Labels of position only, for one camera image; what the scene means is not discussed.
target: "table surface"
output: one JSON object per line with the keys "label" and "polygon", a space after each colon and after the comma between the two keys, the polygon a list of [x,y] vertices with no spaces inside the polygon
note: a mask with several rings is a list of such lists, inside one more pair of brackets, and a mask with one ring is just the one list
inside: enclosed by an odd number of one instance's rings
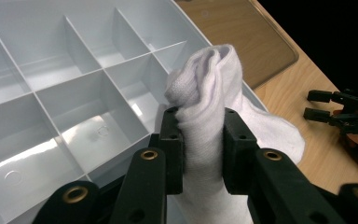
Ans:
{"label": "table surface", "polygon": [[[284,65],[282,61],[272,61],[277,64],[268,62],[266,66],[261,64],[251,67],[250,70],[244,70],[244,80],[252,87],[270,113],[287,119],[301,132],[306,141],[306,148],[298,168],[312,184],[338,193],[341,185],[358,183],[358,162],[340,143],[338,129],[303,118],[305,107],[328,111],[342,108],[342,105],[335,103],[307,101],[310,90],[337,91],[337,88],[258,2],[252,2],[257,8],[258,15],[255,13],[249,16],[241,13],[244,6],[249,6],[247,1],[249,0],[192,0],[178,1],[177,4],[213,45],[232,44],[242,64],[266,63],[264,59],[269,52],[273,51],[273,55],[276,55],[275,51],[284,52],[286,56],[283,55],[281,58],[290,62],[289,64],[282,66]],[[258,50],[249,48],[247,35],[252,33],[255,37],[260,36],[259,32],[265,32],[260,31],[260,24],[252,22],[259,20],[255,17],[260,15],[270,22],[269,29],[278,32],[277,34],[280,34],[293,48],[296,53],[294,59],[293,52],[282,48],[282,44],[280,47],[275,45],[278,47],[272,48],[254,42],[251,44],[257,46]],[[263,75],[257,79],[257,76],[247,76],[249,73],[269,73],[270,76]]]}

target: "sock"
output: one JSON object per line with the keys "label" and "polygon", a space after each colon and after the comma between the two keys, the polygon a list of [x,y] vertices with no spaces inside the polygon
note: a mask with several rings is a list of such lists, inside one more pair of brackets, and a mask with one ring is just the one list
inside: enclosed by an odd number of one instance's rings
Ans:
{"label": "sock", "polygon": [[175,196],[187,223],[252,223],[247,196],[230,195],[222,177],[225,107],[236,110],[257,138],[301,160],[304,140],[285,119],[255,107],[242,95],[241,63],[230,45],[194,53],[173,71],[165,96],[178,106],[176,117],[185,140],[184,191]]}

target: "dark background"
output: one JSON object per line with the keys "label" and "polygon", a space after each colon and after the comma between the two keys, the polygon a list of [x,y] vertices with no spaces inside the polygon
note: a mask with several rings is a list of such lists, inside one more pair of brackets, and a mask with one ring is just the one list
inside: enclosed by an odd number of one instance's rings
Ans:
{"label": "dark background", "polygon": [[358,90],[358,0],[258,2],[340,91]]}

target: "storage tray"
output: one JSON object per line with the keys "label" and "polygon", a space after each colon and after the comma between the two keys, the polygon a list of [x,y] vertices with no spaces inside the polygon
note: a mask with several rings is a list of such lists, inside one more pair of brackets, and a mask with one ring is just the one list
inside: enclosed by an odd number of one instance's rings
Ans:
{"label": "storage tray", "polygon": [[[158,132],[167,76],[210,45],[170,0],[0,0],[0,223],[124,175]],[[184,222],[171,198],[168,216]]]}

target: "white sock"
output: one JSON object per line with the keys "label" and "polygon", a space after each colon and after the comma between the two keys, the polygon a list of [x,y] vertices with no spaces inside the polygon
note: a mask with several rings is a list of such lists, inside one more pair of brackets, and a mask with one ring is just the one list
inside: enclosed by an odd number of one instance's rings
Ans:
{"label": "white sock", "polygon": [[257,138],[301,160],[304,140],[285,119],[255,107],[242,95],[241,63],[230,45],[193,54],[171,73],[166,97],[179,110],[176,117],[185,139],[184,192],[175,196],[188,223],[251,223],[247,196],[230,195],[222,177],[225,107],[236,110]]}

